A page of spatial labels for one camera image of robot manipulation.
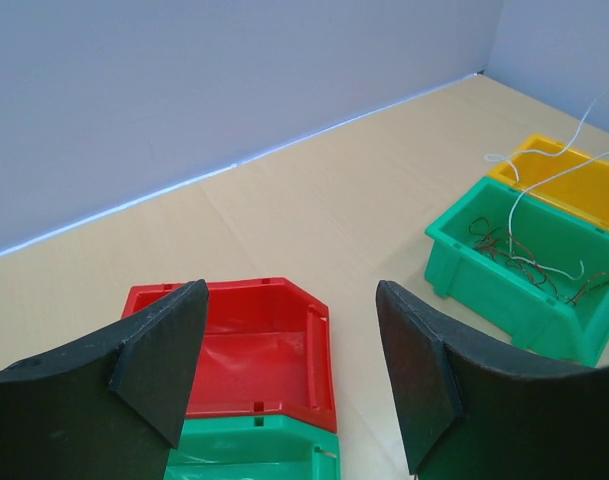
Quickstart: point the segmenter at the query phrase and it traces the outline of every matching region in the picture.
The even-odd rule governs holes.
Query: wooden table
[[[485,153],[576,125],[476,76],[2,257],[0,368],[117,320],[131,285],[285,276],[331,309],[344,478],[408,478],[377,281],[506,340],[432,293],[423,230],[491,168]],[[578,146],[606,151],[609,135],[586,127]]]

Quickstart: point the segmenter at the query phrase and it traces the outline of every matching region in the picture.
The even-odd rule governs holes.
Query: tangled wires
[[[478,237],[473,245],[475,251],[490,257],[494,262],[499,263],[502,260],[506,267],[519,270],[531,284],[540,290],[544,290],[545,287],[552,290],[551,293],[555,298],[557,300],[564,300],[564,303],[567,305],[572,304],[575,306],[587,293],[609,284],[609,271],[599,272],[584,282],[572,297],[561,295],[557,285],[551,280],[550,275],[538,264],[533,253],[517,241],[508,229],[505,227],[491,228],[491,224],[486,217],[478,217],[469,224],[468,232],[472,236]],[[513,245],[516,245],[525,252],[526,257],[512,256],[507,251],[501,249],[502,245],[509,243],[509,239],[513,242]]]

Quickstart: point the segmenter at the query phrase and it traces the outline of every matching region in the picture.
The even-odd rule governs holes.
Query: stacked bins
[[[123,316],[179,286],[132,287]],[[284,278],[208,287],[187,420],[165,478],[339,479],[326,305]]]
[[[572,274],[580,260],[585,268],[577,280],[550,273],[545,281],[535,267],[507,256],[506,226],[518,195],[491,178],[480,180],[427,228],[434,245],[425,277],[438,295],[509,333],[515,346],[593,366],[609,338],[609,275],[600,275],[609,272],[609,232],[525,195],[513,216],[520,242],[514,254]],[[493,250],[480,251],[489,234]]]

